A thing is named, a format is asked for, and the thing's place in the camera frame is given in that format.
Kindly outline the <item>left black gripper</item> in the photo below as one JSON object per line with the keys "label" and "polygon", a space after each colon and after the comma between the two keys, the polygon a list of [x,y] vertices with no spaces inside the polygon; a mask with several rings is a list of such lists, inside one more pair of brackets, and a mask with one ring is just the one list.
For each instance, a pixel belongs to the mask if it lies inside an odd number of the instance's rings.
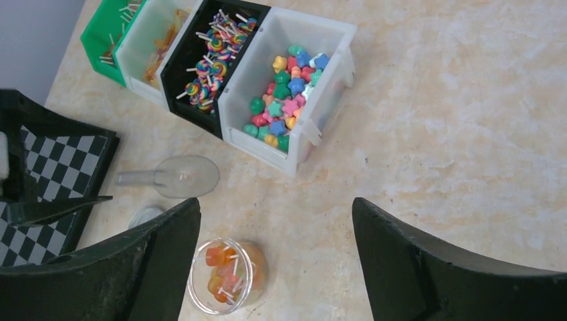
{"label": "left black gripper", "polygon": [[18,90],[1,90],[1,132],[7,137],[9,167],[7,178],[1,182],[1,196],[12,202],[7,206],[10,225],[48,225],[83,207],[113,199],[113,196],[95,196],[35,202],[37,183],[26,165],[27,151],[21,139],[21,128],[25,122],[49,122],[51,116],[51,111]]}

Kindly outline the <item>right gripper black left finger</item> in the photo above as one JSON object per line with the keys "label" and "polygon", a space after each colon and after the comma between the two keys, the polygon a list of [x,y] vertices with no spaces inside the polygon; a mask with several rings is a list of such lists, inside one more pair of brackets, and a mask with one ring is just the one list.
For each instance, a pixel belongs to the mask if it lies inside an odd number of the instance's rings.
{"label": "right gripper black left finger", "polygon": [[196,198],[41,265],[1,270],[2,320],[176,320],[201,224]]}

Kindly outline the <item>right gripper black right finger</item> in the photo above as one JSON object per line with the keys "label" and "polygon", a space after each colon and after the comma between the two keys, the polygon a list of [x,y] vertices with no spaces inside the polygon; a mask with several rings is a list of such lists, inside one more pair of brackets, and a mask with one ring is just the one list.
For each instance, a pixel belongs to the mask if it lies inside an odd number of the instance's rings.
{"label": "right gripper black right finger", "polygon": [[352,223],[375,320],[565,320],[566,274],[493,259],[362,197]]}

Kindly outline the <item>silver jar lid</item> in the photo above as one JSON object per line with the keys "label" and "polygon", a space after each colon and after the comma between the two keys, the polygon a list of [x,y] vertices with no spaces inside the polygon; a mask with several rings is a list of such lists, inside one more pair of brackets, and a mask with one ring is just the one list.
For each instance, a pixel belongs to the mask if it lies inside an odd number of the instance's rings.
{"label": "silver jar lid", "polygon": [[138,210],[130,219],[128,229],[132,229],[163,214],[164,210],[156,205],[150,205]]}

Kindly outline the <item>clear plastic jar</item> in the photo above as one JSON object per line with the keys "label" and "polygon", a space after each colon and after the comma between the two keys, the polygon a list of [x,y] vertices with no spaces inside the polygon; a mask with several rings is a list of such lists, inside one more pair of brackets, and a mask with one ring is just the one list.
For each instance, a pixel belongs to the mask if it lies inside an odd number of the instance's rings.
{"label": "clear plastic jar", "polygon": [[218,237],[197,246],[187,292],[203,313],[228,315],[262,296],[267,273],[265,255],[256,244]]}

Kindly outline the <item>clear plastic scoop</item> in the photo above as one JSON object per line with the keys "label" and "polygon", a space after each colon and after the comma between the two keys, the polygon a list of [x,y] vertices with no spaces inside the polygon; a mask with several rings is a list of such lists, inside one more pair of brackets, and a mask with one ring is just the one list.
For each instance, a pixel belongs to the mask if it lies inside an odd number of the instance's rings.
{"label": "clear plastic scoop", "polygon": [[197,198],[210,193],[220,181],[220,171],[210,159],[197,156],[173,156],[155,169],[118,173],[119,186],[151,186],[170,199]]}

